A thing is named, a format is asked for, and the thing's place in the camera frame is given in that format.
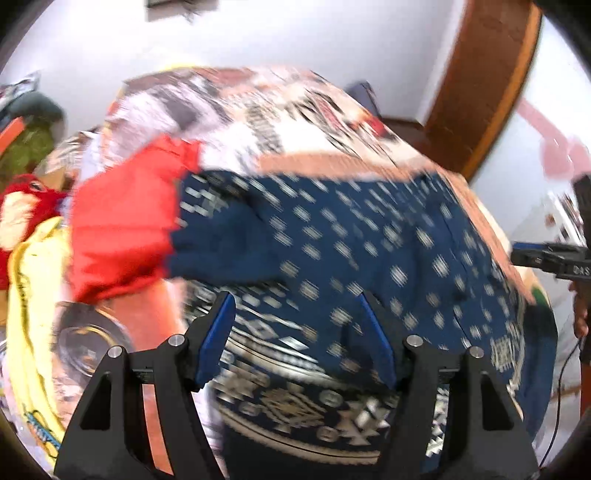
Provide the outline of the person's hand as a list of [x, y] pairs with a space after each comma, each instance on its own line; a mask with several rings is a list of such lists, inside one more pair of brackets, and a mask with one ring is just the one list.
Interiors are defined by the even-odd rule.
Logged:
[[572, 282], [569, 290], [574, 293], [574, 334], [578, 339], [586, 337], [590, 330], [590, 286]]

